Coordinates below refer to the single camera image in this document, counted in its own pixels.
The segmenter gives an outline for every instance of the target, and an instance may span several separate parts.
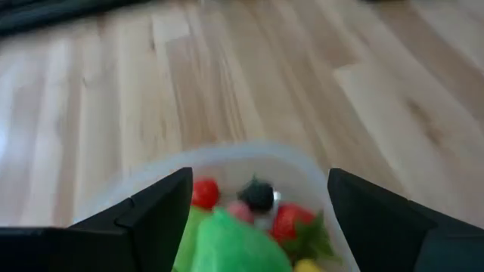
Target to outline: translucent plastic bin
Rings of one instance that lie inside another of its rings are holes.
[[[192,167],[195,177],[216,178],[222,198],[233,197],[255,173],[258,178],[272,182],[275,189],[282,193],[283,201],[298,203],[314,212],[322,209],[331,243],[343,259],[343,265],[329,261],[323,263],[324,267],[328,272],[359,271],[335,217],[326,176],[310,158],[279,144],[208,147],[151,163],[128,177],[120,178],[121,181],[115,183],[116,187],[98,196],[78,214],[76,220],[106,209],[184,166]]]

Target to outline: black ball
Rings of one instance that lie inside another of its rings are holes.
[[[247,187],[237,194],[237,198],[245,202],[252,212],[269,212],[274,205],[274,188],[270,183],[254,177]]]

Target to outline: red tomato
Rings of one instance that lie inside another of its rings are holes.
[[[272,225],[270,234],[278,242],[296,238],[296,221],[309,224],[315,218],[311,212],[295,204],[282,204]]]
[[[194,182],[191,205],[211,210],[219,201],[219,186],[215,178],[200,177]]]

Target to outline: yellow object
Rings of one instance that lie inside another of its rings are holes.
[[[294,272],[325,272],[313,260],[305,259],[298,261],[294,268]]]

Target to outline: pink object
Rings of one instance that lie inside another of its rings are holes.
[[[241,201],[233,201],[227,207],[227,212],[234,217],[247,222],[249,224],[254,224],[254,215],[249,209],[249,206]]]

